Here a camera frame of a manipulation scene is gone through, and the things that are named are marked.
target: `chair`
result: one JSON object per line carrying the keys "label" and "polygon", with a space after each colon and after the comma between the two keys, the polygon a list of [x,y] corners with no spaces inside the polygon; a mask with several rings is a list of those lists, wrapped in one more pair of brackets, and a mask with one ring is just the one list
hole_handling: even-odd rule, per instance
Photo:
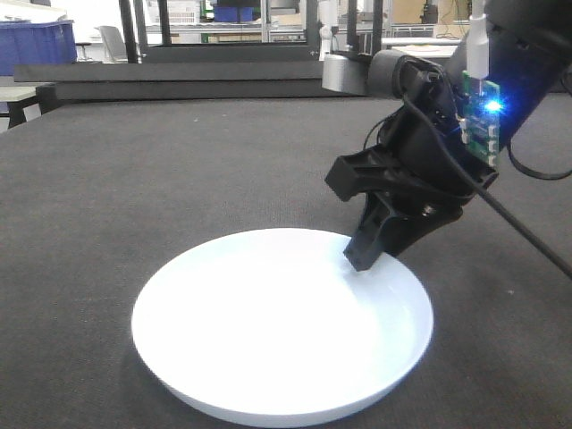
{"label": "chair", "polygon": [[96,27],[101,34],[106,56],[112,63],[127,63],[127,49],[123,43],[122,33],[117,27],[101,25]]}

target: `workbench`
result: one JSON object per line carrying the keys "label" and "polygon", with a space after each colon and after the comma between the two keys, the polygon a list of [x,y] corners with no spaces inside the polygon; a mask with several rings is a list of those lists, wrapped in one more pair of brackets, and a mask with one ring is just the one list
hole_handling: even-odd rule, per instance
{"label": "workbench", "polygon": [[[399,105],[67,105],[0,134],[0,427],[242,427],[188,407],[149,373],[130,336],[135,299],[166,262],[230,233],[350,235],[364,199],[340,202],[324,176]],[[548,96],[515,137],[522,160],[569,168],[571,105]],[[528,179],[504,156],[490,191],[572,260],[569,180]],[[479,198],[400,260],[433,302],[429,350],[388,397],[317,428],[572,426],[564,274]]]}

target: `white wall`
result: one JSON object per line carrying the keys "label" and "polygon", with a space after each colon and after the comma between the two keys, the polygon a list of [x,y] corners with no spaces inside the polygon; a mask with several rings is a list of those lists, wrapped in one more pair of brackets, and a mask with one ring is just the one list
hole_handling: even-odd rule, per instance
{"label": "white wall", "polygon": [[52,0],[52,6],[67,10],[68,18],[74,20],[73,34],[77,42],[98,37],[94,27],[99,25],[113,25],[122,30],[118,0]]}

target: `white cable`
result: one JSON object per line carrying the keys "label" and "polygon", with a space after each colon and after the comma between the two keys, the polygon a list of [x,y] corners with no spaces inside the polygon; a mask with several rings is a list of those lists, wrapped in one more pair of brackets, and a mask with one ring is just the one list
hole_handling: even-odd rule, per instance
{"label": "white cable", "polygon": [[467,72],[471,78],[484,80],[489,75],[489,38],[486,34],[484,0],[473,1],[467,36]]}

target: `black cable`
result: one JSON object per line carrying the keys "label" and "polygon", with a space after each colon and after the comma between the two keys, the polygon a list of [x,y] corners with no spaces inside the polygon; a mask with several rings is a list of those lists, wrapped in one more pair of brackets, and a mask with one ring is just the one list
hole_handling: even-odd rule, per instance
{"label": "black cable", "polygon": [[518,159],[513,154],[512,141],[507,143],[507,150],[509,151],[510,162],[514,165],[514,167],[529,177],[539,179],[541,181],[561,181],[562,179],[566,179],[572,175],[572,170],[568,170],[567,172],[538,172],[530,167],[527,167],[518,161]]}
{"label": "black cable", "polygon": [[388,114],[387,116],[385,116],[383,119],[381,119],[380,121],[378,121],[378,122],[372,127],[372,129],[367,133],[366,139],[364,140],[364,146],[362,147],[362,150],[366,150],[367,141],[369,141],[369,138],[372,137],[372,134],[374,133],[375,129],[376,129],[377,127],[382,126],[386,121],[389,121],[391,118],[395,117],[399,111],[400,111],[400,109],[397,110],[396,112],[393,112],[392,114]]}
{"label": "black cable", "polygon": [[507,221],[515,230],[517,230],[525,239],[530,242],[536,249],[538,249],[545,257],[547,257],[553,264],[555,264],[570,280],[572,280],[572,266],[570,266],[564,259],[557,255],[551,248],[548,247],[543,241],[536,237],[525,225],[523,225],[509,210],[507,210],[499,201],[497,201],[485,188],[477,183],[468,174],[465,169],[457,162],[457,160],[450,154],[446,148],[441,134],[429,119],[408,97],[407,94],[403,96],[403,102],[407,109],[419,118],[432,133],[439,149],[445,155],[445,158],[459,175],[459,177],[470,186],[495,212],[497,212],[505,221]]}

